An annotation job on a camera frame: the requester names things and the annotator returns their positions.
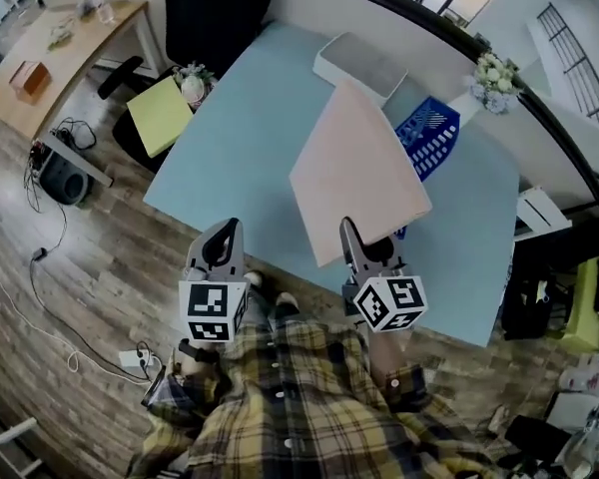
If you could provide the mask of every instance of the electrical outlet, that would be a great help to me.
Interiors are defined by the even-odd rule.
[[[138,356],[138,351],[135,349],[131,351],[120,351],[120,364],[123,367],[140,367],[140,360],[144,359],[147,367],[153,365],[153,356],[147,349],[140,351],[142,356]]]

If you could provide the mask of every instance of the shoe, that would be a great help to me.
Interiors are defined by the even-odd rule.
[[[254,285],[259,289],[261,289],[264,284],[264,276],[259,271],[249,271],[244,277],[251,283],[251,285]]]
[[[280,305],[284,305],[284,304],[292,305],[296,309],[300,309],[300,304],[298,303],[298,299],[295,298],[289,292],[281,292],[280,294],[278,294],[278,298],[276,299],[276,306],[280,306]]]

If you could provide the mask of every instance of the yellow plaid shirt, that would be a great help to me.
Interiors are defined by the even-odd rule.
[[[376,385],[363,337],[344,325],[245,324],[221,357],[213,377],[165,377],[129,478],[187,450],[182,477],[195,479],[502,477],[420,367]]]

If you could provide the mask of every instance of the wooden floor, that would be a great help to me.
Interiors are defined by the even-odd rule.
[[[56,252],[37,264],[35,281],[49,310],[79,328],[108,359],[116,361],[119,350],[133,349],[139,340],[164,359],[183,336],[177,282],[198,233],[142,202],[152,175],[111,137],[129,94],[120,91],[114,101],[102,102],[95,90],[103,76],[92,71],[60,118],[91,124],[98,145],[87,156],[115,182],[109,189],[95,186],[80,208],[66,209],[66,236]],[[22,178],[28,152],[27,141],[0,122],[0,282],[31,323],[85,350],[45,314],[31,290],[31,255],[40,246],[54,245],[63,220],[48,199],[42,202],[42,215],[27,204]],[[250,265],[267,271],[302,304],[340,307],[334,293],[255,259]],[[540,416],[560,371],[573,361],[553,342],[505,342],[498,330],[487,348],[422,329],[405,332],[404,346],[425,367],[432,390],[480,435],[500,404],[510,408],[511,416]],[[140,405],[144,388],[86,360],[72,373],[68,356],[65,345],[27,325],[0,287],[0,417],[9,424],[36,417],[39,427],[26,443],[58,476],[120,477],[149,427]]]

